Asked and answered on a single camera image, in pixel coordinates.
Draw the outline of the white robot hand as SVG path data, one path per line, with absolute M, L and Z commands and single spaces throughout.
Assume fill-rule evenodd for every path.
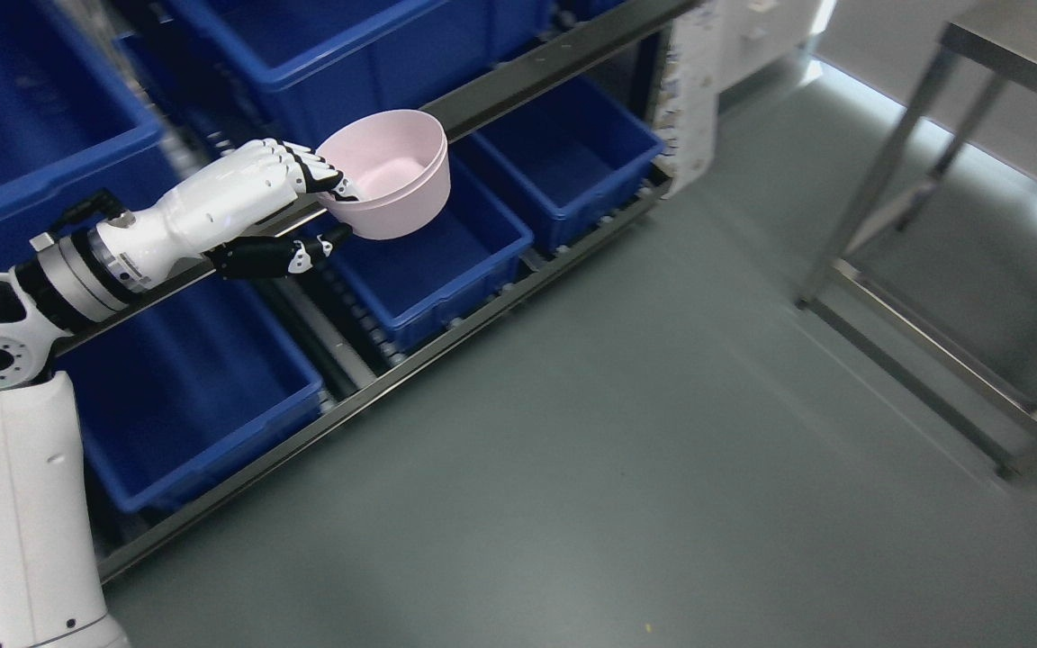
M 228 280 L 321 270 L 351 240 L 351 226 L 338 224 L 316 237 L 239 237 L 287 208 L 300 193 L 359 201 L 356 185 L 312 148 L 251 140 L 168 190 L 148 209 L 134 212 L 131 224 L 118 229 L 119 262 L 127 271 L 168 271 L 205 253 L 215 274 Z

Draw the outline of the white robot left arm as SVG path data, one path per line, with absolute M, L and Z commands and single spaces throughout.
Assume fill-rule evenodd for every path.
M 84 492 L 81 423 L 62 338 L 135 308 L 184 259 L 226 276 L 304 274 L 329 238 L 250 237 L 304 195 L 361 197 L 357 172 L 251 140 L 133 212 L 100 189 L 63 212 L 34 255 L 0 274 L 0 647 L 127 647 L 104 602 Z

